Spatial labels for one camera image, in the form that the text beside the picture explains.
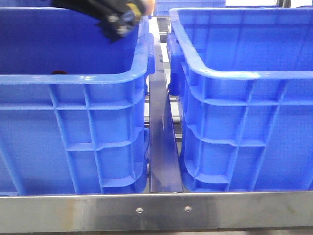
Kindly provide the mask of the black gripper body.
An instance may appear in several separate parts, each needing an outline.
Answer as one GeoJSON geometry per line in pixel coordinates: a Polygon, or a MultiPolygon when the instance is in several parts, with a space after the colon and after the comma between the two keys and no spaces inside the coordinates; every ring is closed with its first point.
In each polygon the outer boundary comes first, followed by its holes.
{"type": "Polygon", "coordinates": [[[53,7],[74,10],[99,20],[97,26],[111,42],[126,37],[142,17],[151,15],[153,0],[54,0],[53,7]]]}

